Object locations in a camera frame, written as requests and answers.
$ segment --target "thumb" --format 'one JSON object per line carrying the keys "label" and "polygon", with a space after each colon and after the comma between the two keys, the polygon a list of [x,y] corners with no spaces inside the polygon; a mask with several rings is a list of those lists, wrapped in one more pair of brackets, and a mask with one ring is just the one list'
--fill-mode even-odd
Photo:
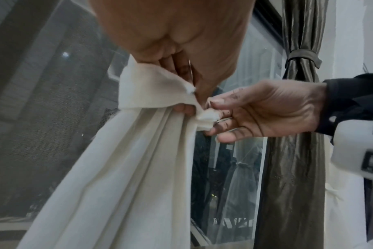
{"label": "thumb", "polygon": [[249,103],[255,103],[267,98],[272,90],[268,81],[259,83],[246,88],[238,88],[234,91],[220,94],[209,100],[212,108],[217,110],[230,110]]}

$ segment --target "shiny fabric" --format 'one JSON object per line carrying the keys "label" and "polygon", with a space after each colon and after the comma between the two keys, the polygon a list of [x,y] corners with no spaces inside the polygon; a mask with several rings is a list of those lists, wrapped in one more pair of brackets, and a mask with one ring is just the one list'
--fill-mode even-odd
{"label": "shiny fabric", "polygon": [[[287,55],[298,49],[319,53],[327,0],[283,0]],[[285,79],[318,82],[315,64],[294,57]],[[322,249],[325,206],[323,136],[306,132],[268,140],[255,248]]]}

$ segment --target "person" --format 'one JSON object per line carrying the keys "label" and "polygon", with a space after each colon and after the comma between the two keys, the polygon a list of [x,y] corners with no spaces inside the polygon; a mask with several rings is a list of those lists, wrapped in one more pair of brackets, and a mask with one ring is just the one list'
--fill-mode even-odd
{"label": "person", "polygon": [[[235,71],[256,0],[90,0],[117,45],[138,62],[160,65],[196,87],[206,104]],[[307,83],[263,80],[209,100],[225,120],[207,135],[223,143],[307,131],[333,135],[348,119],[373,120],[373,74]],[[193,115],[193,106],[176,111]]]}

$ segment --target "wrist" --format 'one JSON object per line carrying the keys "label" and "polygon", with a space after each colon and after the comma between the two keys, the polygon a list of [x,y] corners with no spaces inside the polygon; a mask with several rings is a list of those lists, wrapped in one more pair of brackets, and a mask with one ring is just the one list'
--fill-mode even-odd
{"label": "wrist", "polygon": [[311,84],[311,95],[310,95],[312,106],[312,116],[314,119],[313,127],[311,131],[315,131],[319,126],[321,119],[321,113],[325,106],[327,99],[327,84],[326,83],[312,83]]}

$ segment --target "fabric fold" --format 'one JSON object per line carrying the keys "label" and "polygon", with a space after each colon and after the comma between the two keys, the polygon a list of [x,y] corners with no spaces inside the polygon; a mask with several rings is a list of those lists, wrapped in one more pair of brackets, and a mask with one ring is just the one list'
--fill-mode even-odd
{"label": "fabric fold", "polygon": [[[119,84],[120,111],[47,201],[18,249],[190,247],[190,191],[197,130],[217,111],[203,110],[194,86],[131,57]],[[196,106],[185,117],[172,106]]]}

